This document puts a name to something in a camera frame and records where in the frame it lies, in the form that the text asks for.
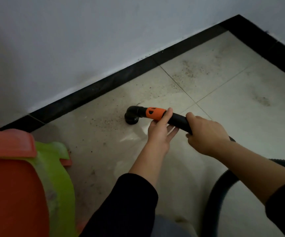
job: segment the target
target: baseboard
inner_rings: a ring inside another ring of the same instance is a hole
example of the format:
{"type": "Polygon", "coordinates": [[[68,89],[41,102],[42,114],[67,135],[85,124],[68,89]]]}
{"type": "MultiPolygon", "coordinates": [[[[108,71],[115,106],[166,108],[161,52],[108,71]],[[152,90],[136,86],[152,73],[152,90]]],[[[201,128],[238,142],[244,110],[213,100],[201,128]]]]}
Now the baseboard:
{"type": "Polygon", "coordinates": [[[285,45],[271,37],[249,20],[241,15],[237,15],[7,124],[1,127],[0,131],[10,128],[27,132],[34,131],[46,123],[98,98],[227,30],[285,72],[285,45]]]}

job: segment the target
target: black shirt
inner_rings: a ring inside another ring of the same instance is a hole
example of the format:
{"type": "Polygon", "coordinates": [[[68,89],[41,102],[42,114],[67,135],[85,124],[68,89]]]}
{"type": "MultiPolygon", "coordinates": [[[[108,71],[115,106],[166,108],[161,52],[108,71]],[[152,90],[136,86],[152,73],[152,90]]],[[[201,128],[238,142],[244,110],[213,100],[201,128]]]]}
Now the black shirt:
{"type": "MultiPolygon", "coordinates": [[[[157,202],[157,191],[147,180],[136,174],[124,174],[118,178],[80,237],[149,237],[157,202]]],[[[285,185],[267,201],[266,214],[285,234],[285,185]]]]}

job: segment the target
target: tile floor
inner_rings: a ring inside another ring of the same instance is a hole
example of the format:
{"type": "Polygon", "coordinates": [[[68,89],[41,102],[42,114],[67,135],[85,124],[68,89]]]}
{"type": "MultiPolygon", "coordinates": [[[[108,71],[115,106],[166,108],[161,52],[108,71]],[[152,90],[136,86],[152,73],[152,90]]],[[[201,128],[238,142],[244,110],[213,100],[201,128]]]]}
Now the tile floor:
{"type": "MultiPolygon", "coordinates": [[[[72,151],[78,221],[90,218],[146,143],[150,120],[124,121],[131,105],[191,111],[220,122],[243,146],[285,159],[285,73],[225,32],[33,132],[72,151]]],[[[200,231],[208,195],[226,167],[193,150],[184,134],[164,160],[156,212],[200,231]]],[[[219,223],[219,236],[239,235],[283,236],[241,183],[227,195],[219,223]]]]}

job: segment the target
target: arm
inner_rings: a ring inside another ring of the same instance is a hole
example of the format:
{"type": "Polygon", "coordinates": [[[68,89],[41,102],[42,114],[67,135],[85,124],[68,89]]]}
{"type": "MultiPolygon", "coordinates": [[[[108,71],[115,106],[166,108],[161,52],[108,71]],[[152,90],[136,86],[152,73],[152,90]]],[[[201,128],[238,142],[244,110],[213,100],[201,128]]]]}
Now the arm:
{"type": "Polygon", "coordinates": [[[129,173],[118,178],[113,190],[93,214],[80,237],[150,236],[158,201],[154,187],[163,158],[169,150],[169,143],[179,130],[173,129],[173,126],[167,127],[172,113],[172,108],[169,108],[158,123],[151,122],[148,141],[129,173]]]}
{"type": "Polygon", "coordinates": [[[266,214],[285,234],[285,167],[229,140],[221,124],[186,115],[189,144],[227,166],[266,206],[266,214]]]}

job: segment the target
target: person's left hand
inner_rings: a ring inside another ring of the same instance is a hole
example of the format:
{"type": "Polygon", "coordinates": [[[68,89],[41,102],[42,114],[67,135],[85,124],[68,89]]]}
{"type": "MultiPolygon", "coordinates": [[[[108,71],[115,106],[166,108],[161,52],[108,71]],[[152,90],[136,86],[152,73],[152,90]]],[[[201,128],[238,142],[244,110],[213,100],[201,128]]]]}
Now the person's left hand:
{"type": "Polygon", "coordinates": [[[179,128],[173,125],[167,126],[172,114],[173,110],[169,108],[160,121],[153,120],[148,128],[148,142],[146,145],[152,146],[152,148],[159,150],[164,155],[169,151],[170,141],[179,131],[179,128]]]}

